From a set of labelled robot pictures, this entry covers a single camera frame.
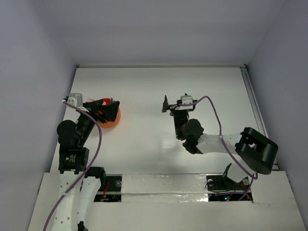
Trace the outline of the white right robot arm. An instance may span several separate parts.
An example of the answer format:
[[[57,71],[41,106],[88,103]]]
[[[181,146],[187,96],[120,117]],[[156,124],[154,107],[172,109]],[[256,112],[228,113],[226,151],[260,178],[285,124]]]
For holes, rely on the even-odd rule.
[[[191,154],[227,153],[236,165],[248,176],[268,175],[278,152],[278,145],[251,127],[242,132],[223,134],[222,124],[218,123],[218,134],[204,132],[197,119],[190,119],[189,112],[195,110],[200,100],[185,94],[175,104],[164,98],[162,112],[170,112],[173,117],[176,138]]]

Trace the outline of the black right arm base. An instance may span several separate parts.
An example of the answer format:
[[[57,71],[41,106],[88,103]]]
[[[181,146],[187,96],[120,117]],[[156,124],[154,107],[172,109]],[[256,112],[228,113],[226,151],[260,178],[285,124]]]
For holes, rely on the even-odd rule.
[[[228,164],[222,174],[207,175],[205,188],[210,202],[253,201],[251,191],[248,189],[251,183],[248,177],[239,182],[228,178],[231,165],[232,163]]]

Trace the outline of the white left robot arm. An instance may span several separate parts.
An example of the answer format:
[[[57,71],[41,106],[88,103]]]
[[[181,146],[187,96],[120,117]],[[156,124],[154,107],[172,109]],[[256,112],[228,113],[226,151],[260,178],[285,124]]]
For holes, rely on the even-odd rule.
[[[103,100],[74,103],[66,97],[62,103],[79,113],[76,122],[64,120],[57,127],[59,143],[59,198],[49,213],[43,230],[85,231],[90,210],[98,190],[106,185],[103,167],[93,166],[102,144],[101,123],[117,119],[120,102],[105,104]],[[94,127],[98,128],[99,141],[95,154],[89,160],[90,151],[85,143]]]

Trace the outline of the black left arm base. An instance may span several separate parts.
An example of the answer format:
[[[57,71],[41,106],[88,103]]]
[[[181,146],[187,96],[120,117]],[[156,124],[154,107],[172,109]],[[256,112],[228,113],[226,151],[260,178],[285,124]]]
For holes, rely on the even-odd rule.
[[[106,183],[100,187],[94,202],[121,202],[122,175],[107,175]]]

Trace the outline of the orange round organizer container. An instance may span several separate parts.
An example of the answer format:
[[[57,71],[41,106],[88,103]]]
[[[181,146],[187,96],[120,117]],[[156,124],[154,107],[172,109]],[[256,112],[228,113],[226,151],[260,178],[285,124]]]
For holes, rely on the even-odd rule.
[[[103,102],[105,101],[106,102],[106,105],[108,104],[115,104],[117,101],[114,99],[113,102],[110,101],[110,98],[102,98]],[[115,117],[115,120],[114,121],[104,121],[104,122],[100,122],[100,127],[101,128],[113,128],[115,127],[119,121],[120,121],[120,118],[121,118],[121,112],[120,112],[120,108],[118,106],[117,108],[117,114],[116,114],[116,117]]]

